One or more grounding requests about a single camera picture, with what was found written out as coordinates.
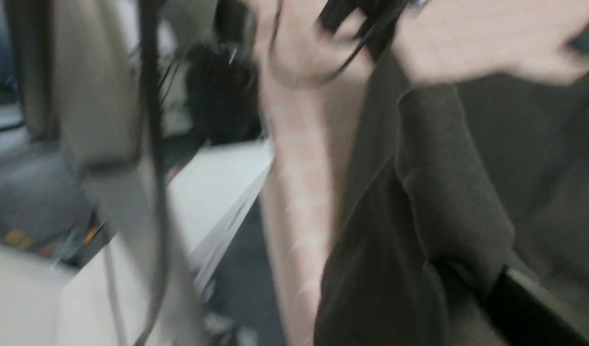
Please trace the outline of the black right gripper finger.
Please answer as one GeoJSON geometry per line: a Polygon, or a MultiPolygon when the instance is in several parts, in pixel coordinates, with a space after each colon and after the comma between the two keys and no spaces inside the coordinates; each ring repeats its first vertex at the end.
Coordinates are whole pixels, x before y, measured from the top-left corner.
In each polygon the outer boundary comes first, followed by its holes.
{"type": "Polygon", "coordinates": [[[589,316],[516,269],[503,268],[485,311],[510,346],[589,346],[589,316]]]}

